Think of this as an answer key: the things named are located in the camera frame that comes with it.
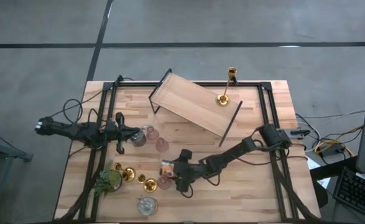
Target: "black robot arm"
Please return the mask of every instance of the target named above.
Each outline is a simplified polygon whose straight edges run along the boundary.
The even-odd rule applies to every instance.
[[[182,149],[179,158],[171,162],[173,165],[172,178],[175,180],[177,190],[180,192],[188,192],[189,185],[195,180],[199,178],[209,179],[219,175],[222,169],[230,162],[248,152],[255,150],[269,152],[288,148],[292,144],[286,133],[276,130],[273,124],[261,126],[256,131],[259,131],[268,147],[256,146],[251,135],[222,154],[215,154],[200,159],[198,164],[189,164],[188,160],[192,158],[192,152],[188,149]]]
[[[137,134],[139,128],[130,128],[124,124],[124,116],[122,113],[116,113],[116,122],[107,120],[106,126],[100,130],[95,122],[85,122],[80,124],[65,124],[54,121],[51,117],[39,119],[35,127],[35,132],[43,136],[57,134],[65,136],[74,141],[84,143],[86,147],[98,149],[103,146],[106,141],[117,140],[117,152],[124,154],[122,142],[127,141],[133,135]]]

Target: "concrete floor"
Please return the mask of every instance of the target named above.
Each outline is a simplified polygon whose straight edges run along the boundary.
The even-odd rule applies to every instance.
[[[106,0],[0,1],[0,44],[95,43],[105,5]],[[104,42],[323,41],[365,41],[365,0],[116,1],[104,37]],[[38,136],[34,126],[69,98],[81,98],[92,55],[93,49],[0,49],[0,135],[34,153],[31,163],[13,164],[1,195],[0,223],[51,220],[70,141]],[[365,108],[365,47],[102,49],[94,80],[117,75],[158,80],[169,67],[192,80],[223,80],[229,66],[238,68],[240,80],[288,80],[295,110],[303,116]],[[356,114],[327,126],[322,124],[327,119],[309,121],[326,135],[358,126],[363,118]],[[358,144],[348,147],[357,153]],[[331,199],[322,209],[325,220],[332,219],[333,206]],[[334,219],[361,222],[342,206]]]

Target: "artificial plant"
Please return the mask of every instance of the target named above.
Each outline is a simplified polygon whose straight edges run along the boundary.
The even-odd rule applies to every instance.
[[[98,197],[102,193],[108,194],[114,192],[122,183],[121,174],[119,171],[112,169],[113,161],[109,161],[105,169],[99,173],[94,184],[95,196]]]

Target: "wooden table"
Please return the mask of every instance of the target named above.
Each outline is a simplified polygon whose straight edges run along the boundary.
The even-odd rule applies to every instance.
[[[277,114],[281,128],[297,127],[297,120],[290,97],[287,81],[271,81],[274,92]],[[102,90],[103,82],[88,82],[84,100]],[[211,87],[211,91],[218,94],[224,88]],[[168,151],[159,153],[155,149],[155,142],[149,141],[143,147],[135,148],[131,143],[124,143],[125,155],[116,152],[116,143],[111,142],[108,147],[107,160],[120,162],[123,167],[133,167],[137,175],[145,174],[147,178],[158,178],[160,161],[174,160],[181,149],[193,151],[192,163],[210,154],[221,153],[236,145],[241,139],[250,135],[253,130],[263,124],[259,94],[253,87],[230,87],[228,95],[233,101],[243,101],[243,105],[221,147],[220,137],[203,128],[165,110],[160,109],[154,115],[148,96],[153,87],[118,87],[116,93],[115,112],[122,112],[126,118],[126,125],[141,127],[145,124],[154,125],[160,136],[168,140]],[[266,95],[268,111],[269,101]],[[83,117],[86,121],[91,108],[98,109],[100,95],[83,104]],[[74,142],[71,152],[82,147],[82,143]],[[85,149],[73,155],[66,166],[62,189],[55,211],[55,218],[67,212],[81,193],[90,150]],[[304,156],[302,146],[292,146],[291,156]],[[269,153],[252,152],[242,159],[251,162],[269,161]],[[320,217],[312,180],[304,158],[288,159],[290,174],[294,190],[303,203]],[[233,161],[221,173],[221,183],[215,187],[206,180],[199,179],[192,184],[193,198],[184,198],[175,190],[175,184],[168,190],[158,189],[154,193],[147,193],[143,185],[137,180],[123,183],[115,193],[102,196],[98,207],[98,222],[275,222],[279,221],[279,210],[275,195],[274,179],[270,165],[251,166],[240,161]],[[150,217],[143,217],[137,211],[138,199],[141,196],[150,196],[159,202],[157,213]],[[90,215],[92,194],[88,201],[87,217]],[[290,208],[287,194],[284,192],[285,205],[288,217]]]

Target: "yellow cable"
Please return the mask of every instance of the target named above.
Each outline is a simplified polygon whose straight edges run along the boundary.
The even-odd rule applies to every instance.
[[[339,138],[341,138],[341,137],[343,137],[344,135],[346,135],[346,134],[350,134],[350,133],[354,133],[354,132],[356,132],[357,130],[359,130],[359,129],[361,129],[361,128],[363,128],[363,125],[361,125],[361,126],[358,126],[358,127],[356,127],[356,128],[354,128],[354,129],[352,129],[352,130],[350,130],[350,131],[347,131],[347,132],[345,132],[345,133],[343,133],[343,134],[340,134],[335,140],[326,140],[326,141],[322,141],[322,143],[321,144],[319,144],[319,146],[314,150],[315,151],[315,153],[321,153],[321,152],[323,152],[323,151],[325,151],[325,150],[327,150],[327,149],[329,149],[332,145],[334,145],[334,144],[340,144],[340,145],[342,145],[342,146],[344,146],[344,148],[349,152],[349,154],[351,155],[351,156],[355,156],[354,154],[353,154],[353,152],[351,151],[351,150],[349,150],[344,144],[342,144],[341,142],[339,142],[339,141],[337,141]],[[322,145],[324,145],[324,144],[329,144],[329,146],[326,146],[324,149],[322,149],[322,150],[320,150],[320,146],[322,146]]]

